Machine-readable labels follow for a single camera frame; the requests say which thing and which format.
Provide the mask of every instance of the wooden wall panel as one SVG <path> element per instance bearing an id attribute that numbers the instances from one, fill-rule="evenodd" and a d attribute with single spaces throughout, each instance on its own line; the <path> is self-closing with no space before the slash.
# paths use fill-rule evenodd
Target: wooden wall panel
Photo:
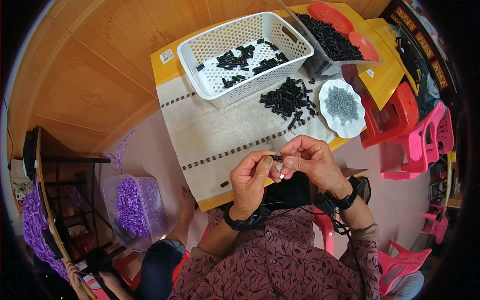
<path id="1" fill-rule="evenodd" d="M 390 0 L 327 1 L 345 2 L 368 19 Z M 279 8 L 276 0 L 55 1 L 27 46 L 13 87 L 13 156 L 22 156 L 24 134 L 35 125 L 72 150 L 102 153 L 159 109 L 151 53 L 206 26 Z"/>
<path id="2" fill-rule="evenodd" d="M 365 20 L 378 18 L 389 3 L 390 0 L 373 0 L 363 15 L 361 15 L 362 18 Z"/>

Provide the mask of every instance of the foot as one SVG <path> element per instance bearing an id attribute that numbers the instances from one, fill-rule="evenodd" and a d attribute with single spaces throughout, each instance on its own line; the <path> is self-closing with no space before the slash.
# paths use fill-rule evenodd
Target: foot
<path id="1" fill-rule="evenodd" d="M 180 216 L 179 220 L 190 223 L 193 220 L 196 201 L 192 192 L 180 186 L 179 188 Z"/>

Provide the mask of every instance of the white cloth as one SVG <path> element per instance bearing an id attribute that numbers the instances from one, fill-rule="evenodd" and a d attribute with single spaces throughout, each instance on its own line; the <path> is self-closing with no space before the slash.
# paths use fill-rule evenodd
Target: white cloth
<path id="1" fill-rule="evenodd" d="M 224 188 L 221 188 L 220 184 L 229 181 L 230 171 L 250 151 L 278 152 L 298 134 L 326 142 L 333 140 L 336 133 L 328 128 L 319 111 L 318 93 L 324 81 L 317 81 L 313 87 L 308 83 L 309 79 L 300 72 L 292 78 L 302 78 L 307 88 L 314 90 L 314 93 L 308 95 L 316 104 L 315 110 L 319 115 L 312 117 L 303 109 L 301 118 L 305 119 L 306 125 L 297 125 L 291 132 L 286 130 L 292 118 L 285 121 L 281 115 L 272 113 L 264 104 L 258 102 L 260 94 L 278 88 L 285 79 L 224 109 L 217 109 L 210 101 L 197 95 L 192 96 L 194 89 L 186 75 L 157 87 L 158 99 L 177 159 L 197 201 L 231 191 L 231 184 Z"/>

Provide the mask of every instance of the white plate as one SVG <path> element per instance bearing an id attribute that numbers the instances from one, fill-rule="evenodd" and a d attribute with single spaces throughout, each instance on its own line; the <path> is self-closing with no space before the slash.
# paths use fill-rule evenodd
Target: white plate
<path id="1" fill-rule="evenodd" d="M 328 98 L 328 88 L 329 87 L 333 88 L 334 86 L 343 88 L 344 90 L 346 90 L 347 92 L 353 95 L 353 99 L 358 103 L 357 105 L 357 111 L 359 113 L 358 120 L 352 120 L 351 123 L 347 121 L 347 123 L 344 126 L 342 126 L 340 119 L 338 117 L 335 117 L 333 119 L 332 116 L 327 112 L 325 99 Z M 361 104 L 360 96 L 357 93 L 355 93 L 355 91 L 353 90 L 353 87 L 348 83 L 346 83 L 345 81 L 341 79 L 335 79 L 335 80 L 329 80 L 325 82 L 324 85 L 322 85 L 322 89 L 320 90 L 320 93 L 318 94 L 318 99 L 320 101 L 320 112 L 327 120 L 328 127 L 330 127 L 333 131 L 335 131 L 339 137 L 344 139 L 355 137 L 359 135 L 363 127 L 365 127 L 365 109 Z"/>

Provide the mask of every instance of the pink floor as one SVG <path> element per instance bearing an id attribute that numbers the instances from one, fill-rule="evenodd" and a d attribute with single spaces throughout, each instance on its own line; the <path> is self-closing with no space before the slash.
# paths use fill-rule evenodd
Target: pink floor
<path id="1" fill-rule="evenodd" d="M 170 142 L 162 112 L 158 110 L 138 124 L 135 129 L 136 132 L 128 139 L 128 146 L 123 156 L 122 173 L 153 176 L 157 179 L 168 225 L 172 228 L 176 223 L 178 212 L 177 189 L 180 185 L 187 185 Z M 108 152 L 115 154 L 123 139 L 124 137 L 113 144 L 105 154 Z M 409 249 L 423 227 L 423 213 L 428 210 L 429 175 L 421 174 L 409 181 L 382 179 L 380 177 L 380 146 L 364 150 L 359 137 L 335 150 L 334 156 L 341 166 L 370 170 L 372 197 L 369 208 L 380 226 L 380 249 L 389 253 L 389 239 Z M 112 166 L 113 164 L 103 165 L 98 171 L 100 184 L 106 176 L 120 174 L 120 171 L 113 171 Z M 197 210 L 190 226 L 188 250 L 198 244 L 206 224 L 206 213 Z M 322 247 L 321 233 L 317 228 L 315 230 L 315 245 Z M 335 235 L 335 257 L 340 257 L 345 251 L 347 241 L 346 236 Z"/>

